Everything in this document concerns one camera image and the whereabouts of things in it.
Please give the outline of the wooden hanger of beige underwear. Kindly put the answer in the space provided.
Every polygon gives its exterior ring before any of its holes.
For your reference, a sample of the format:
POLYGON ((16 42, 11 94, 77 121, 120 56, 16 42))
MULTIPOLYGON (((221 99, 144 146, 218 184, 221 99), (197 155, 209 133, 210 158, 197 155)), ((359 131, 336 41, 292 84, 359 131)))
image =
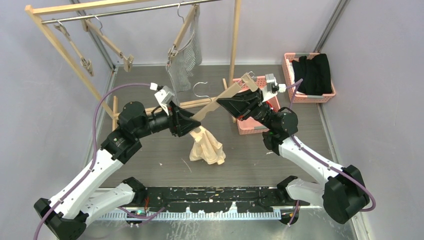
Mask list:
POLYGON ((230 87, 228 87, 226 90, 224 90, 221 94, 219 94, 217 97, 214 98, 210 103, 208 103, 206 106, 204 106, 201 110, 199 110, 197 113, 195 113, 191 118, 193 120, 196 120, 198 122, 201 122, 209 112, 215 111, 220 105, 218 104, 218 99, 221 98, 231 98, 237 93, 239 93, 242 90, 242 87, 247 86, 252 91, 256 91, 258 89, 258 86, 256 85, 255 81, 253 80, 254 73, 252 71, 246 72, 240 79, 239 83, 232 83, 230 87))

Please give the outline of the beige underwear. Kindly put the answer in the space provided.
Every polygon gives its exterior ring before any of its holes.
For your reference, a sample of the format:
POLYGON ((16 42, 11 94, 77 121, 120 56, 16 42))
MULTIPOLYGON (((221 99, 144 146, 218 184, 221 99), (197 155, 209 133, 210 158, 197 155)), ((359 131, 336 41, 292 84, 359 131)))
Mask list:
POLYGON ((209 130, 199 126, 189 134, 194 140, 189 154, 190 161, 204 160, 208 165, 221 165, 225 162, 226 154, 223 145, 209 130))

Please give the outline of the wooden hanger of red underwear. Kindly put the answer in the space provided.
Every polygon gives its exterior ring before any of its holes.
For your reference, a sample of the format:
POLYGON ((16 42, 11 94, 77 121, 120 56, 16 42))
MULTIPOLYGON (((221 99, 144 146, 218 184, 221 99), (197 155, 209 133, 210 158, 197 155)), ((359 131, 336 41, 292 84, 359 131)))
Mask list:
POLYGON ((126 72, 130 72, 133 67, 133 61, 134 56, 129 54, 128 56, 125 56, 123 51, 117 47, 117 45, 109 38, 107 37, 103 31, 103 23, 100 21, 100 19, 96 15, 89 15, 89 17, 94 17, 98 22, 99 26, 97 26, 95 23, 91 21, 91 19, 83 19, 82 20, 82 27, 83 29, 88 32, 92 31, 97 37, 100 38, 100 40, 105 43, 122 61, 123 61, 123 68, 126 72))

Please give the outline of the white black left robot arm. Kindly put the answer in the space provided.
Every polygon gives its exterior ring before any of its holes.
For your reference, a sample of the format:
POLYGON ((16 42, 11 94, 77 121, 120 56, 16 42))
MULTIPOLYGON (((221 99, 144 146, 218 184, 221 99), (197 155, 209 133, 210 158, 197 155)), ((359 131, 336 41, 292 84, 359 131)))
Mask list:
POLYGON ((90 196, 115 171, 141 148, 141 138, 163 130, 182 137, 199 127, 194 114, 170 103, 169 107, 147 115, 139 101, 127 103, 112 131, 94 154, 91 162, 59 193, 40 198, 34 209, 59 240, 76 240, 102 215, 125 205, 141 206, 147 201, 147 189, 134 177, 93 199, 90 196))

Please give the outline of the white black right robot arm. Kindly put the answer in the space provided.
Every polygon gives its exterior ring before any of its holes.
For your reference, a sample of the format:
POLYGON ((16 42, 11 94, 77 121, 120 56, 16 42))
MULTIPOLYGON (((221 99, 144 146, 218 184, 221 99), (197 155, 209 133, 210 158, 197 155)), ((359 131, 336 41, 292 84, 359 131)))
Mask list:
POLYGON ((335 163, 306 146, 295 136, 299 119, 290 107, 274 110, 260 89, 246 90, 216 102, 238 120, 252 118, 268 131, 262 133, 265 147, 296 164, 314 178, 306 182, 289 176, 279 185, 277 198, 283 205, 303 201, 324 208, 329 217, 345 224, 359 212, 376 208, 376 200, 366 188, 360 170, 335 163))

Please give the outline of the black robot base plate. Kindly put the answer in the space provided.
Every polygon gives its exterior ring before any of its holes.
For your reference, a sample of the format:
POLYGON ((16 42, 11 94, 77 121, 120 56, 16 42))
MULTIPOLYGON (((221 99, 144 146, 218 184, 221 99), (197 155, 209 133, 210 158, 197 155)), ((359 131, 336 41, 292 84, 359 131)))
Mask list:
POLYGON ((126 207, 164 208, 170 213, 226 213, 235 204, 238 213, 271 212, 274 207, 293 207, 275 186, 147 187, 146 197, 126 207))

